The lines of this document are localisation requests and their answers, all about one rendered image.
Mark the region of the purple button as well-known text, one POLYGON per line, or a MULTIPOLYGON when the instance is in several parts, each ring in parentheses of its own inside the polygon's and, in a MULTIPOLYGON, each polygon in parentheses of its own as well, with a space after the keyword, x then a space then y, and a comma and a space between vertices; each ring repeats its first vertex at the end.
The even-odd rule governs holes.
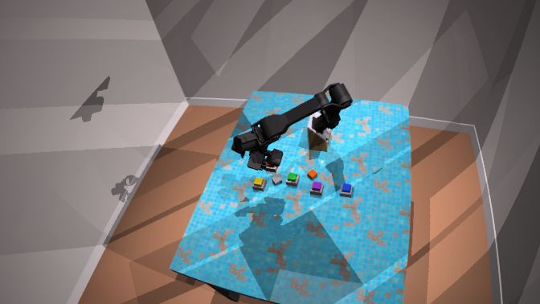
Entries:
POLYGON ((310 195, 319 195, 321 196, 323 190, 323 183, 312 181, 310 188, 310 195))

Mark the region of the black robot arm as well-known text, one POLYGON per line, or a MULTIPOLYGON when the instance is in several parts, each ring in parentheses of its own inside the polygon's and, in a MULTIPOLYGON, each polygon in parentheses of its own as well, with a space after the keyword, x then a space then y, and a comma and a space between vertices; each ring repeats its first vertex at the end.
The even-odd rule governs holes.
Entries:
POLYGON ((252 131, 233 137, 233 143, 238 153, 250 150, 247 167, 254 170, 265 170, 268 162, 265 152, 256 151, 257 146, 266 147, 279 140, 289 126, 318 112, 321 116, 312 120, 312 128, 323 134, 328 129, 335 129, 341 120, 339 113, 352 104, 350 94, 342 83, 330 84, 323 92, 319 92, 309 101, 296 106, 287 113, 267 115, 250 125, 252 131), (329 90, 331 101, 325 93, 329 90), (258 127, 260 125, 260 127, 258 127))

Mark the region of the red button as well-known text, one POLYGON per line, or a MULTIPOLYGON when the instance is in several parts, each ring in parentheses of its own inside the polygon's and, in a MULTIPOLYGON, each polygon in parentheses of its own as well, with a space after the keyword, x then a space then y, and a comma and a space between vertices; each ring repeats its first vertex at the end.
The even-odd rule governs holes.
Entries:
POLYGON ((266 171, 270 171, 270 172, 276 172, 277 171, 277 168, 276 166, 271 166, 271 165, 267 165, 266 167, 266 171))

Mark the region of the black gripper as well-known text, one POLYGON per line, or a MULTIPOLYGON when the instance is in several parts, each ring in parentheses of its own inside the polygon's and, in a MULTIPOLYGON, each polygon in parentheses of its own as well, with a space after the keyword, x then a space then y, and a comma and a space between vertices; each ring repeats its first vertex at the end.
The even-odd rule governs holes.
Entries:
MULTIPOLYGON (((267 156, 266 161, 268 162, 268 165, 278 167, 280 165, 282 157, 283 157, 283 151, 277 150, 275 148, 272 151, 270 151, 270 150, 267 150, 267 148, 268 148, 268 146, 266 146, 266 147, 257 146, 254 149, 256 149, 256 151, 259 151, 259 152, 262 152, 262 151, 265 152, 265 154, 267 156)), ((237 150, 235 149, 234 143, 232 143, 231 150, 238 153, 237 150)), ((243 156, 245 155, 245 151, 242 152, 242 153, 238 153, 238 154, 240 154, 241 157, 243 158, 243 156)))

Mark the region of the green button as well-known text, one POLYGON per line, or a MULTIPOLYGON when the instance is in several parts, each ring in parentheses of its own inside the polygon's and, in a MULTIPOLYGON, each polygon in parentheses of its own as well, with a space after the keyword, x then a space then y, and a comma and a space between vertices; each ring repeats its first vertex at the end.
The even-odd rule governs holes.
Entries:
POLYGON ((286 179, 286 185, 287 186, 293 186, 297 187, 300 180, 300 175, 295 173, 288 173, 287 179, 286 179))

